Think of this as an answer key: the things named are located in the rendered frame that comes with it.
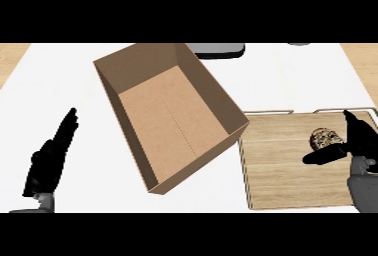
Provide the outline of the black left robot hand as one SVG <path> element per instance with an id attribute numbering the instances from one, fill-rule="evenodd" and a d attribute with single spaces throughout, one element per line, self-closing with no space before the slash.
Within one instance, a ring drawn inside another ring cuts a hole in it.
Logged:
<path id="1" fill-rule="evenodd" d="M 31 168 L 22 193 L 24 197 L 55 192 L 77 128 L 77 109 L 73 108 L 64 117 L 55 137 L 44 142 L 40 150 L 31 156 Z"/>

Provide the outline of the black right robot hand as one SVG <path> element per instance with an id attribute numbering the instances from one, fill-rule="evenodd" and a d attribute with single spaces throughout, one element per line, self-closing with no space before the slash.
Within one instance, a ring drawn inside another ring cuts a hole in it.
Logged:
<path id="1" fill-rule="evenodd" d="M 377 165 L 368 171 L 378 174 L 378 133 L 350 111 L 344 110 L 343 114 L 347 123 L 347 140 L 313 150 L 303 157 L 303 163 L 324 165 L 352 154 L 353 157 L 365 156 L 377 161 Z"/>

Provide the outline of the chocolate chip cupcake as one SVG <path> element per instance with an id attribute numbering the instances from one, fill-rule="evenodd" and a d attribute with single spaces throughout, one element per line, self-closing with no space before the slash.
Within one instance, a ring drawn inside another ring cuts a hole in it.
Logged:
<path id="1" fill-rule="evenodd" d="M 328 128 L 318 128 L 310 135 L 310 147 L 313 150 L 319 150 L 331 144 L 343 143 L 344 140 L 338 136 L 337 132 Z"/>

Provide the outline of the brown cardboard box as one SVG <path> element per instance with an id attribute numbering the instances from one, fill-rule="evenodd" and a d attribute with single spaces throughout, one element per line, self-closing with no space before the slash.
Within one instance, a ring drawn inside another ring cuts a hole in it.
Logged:
<path id="1" fill-rule="evenodd" d="M 248 119 L 183 43 L 95 61 L 146 189 L 166 194 L 238 141 Z"/>

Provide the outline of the grey and black appliance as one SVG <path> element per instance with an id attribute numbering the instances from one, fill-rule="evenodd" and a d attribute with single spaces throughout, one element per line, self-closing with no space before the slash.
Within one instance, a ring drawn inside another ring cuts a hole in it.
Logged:
<path id="1" fill-rule="evenodd" d="M 188 43 L 200 59 L 239 58 L 245 52 L 244 43 Z"/>

